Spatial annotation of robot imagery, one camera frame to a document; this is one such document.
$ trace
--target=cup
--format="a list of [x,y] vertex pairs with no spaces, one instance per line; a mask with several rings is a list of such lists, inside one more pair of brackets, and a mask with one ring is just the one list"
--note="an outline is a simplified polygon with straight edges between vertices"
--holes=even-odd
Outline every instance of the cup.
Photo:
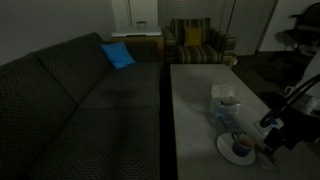
[[253,140],[246,134],[231,133],[234,143],[232,145],[232,151],[240,156],[246,157],[249,152],[254,148]]

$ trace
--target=armchair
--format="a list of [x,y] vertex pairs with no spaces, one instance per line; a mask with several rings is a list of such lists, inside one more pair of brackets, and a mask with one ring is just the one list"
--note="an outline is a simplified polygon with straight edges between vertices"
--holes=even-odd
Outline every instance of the armchair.
[[[186,46],[184,27],[202,28],[201,44]],[[210,28],[210,18],[172,19],[170,27],[163,29],[165,38],[164,66],[170,64],[221,64],[233,65],[236,38]]]

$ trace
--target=white coffee table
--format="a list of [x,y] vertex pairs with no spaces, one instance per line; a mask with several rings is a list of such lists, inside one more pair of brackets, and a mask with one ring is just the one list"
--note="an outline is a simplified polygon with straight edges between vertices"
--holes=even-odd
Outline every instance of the white coffee table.
[[226,65],[171,65],[171,83],[179,179],[320,179],[320,155],[304,143],[275,152],[279,174],[262,170],[256,161],[238,165],[222,156],[217,139],[228,130],[209,111],[212,84],[234,88],[242,103],[239,124],[260,146],[264,136],[253,122],[269,111]]

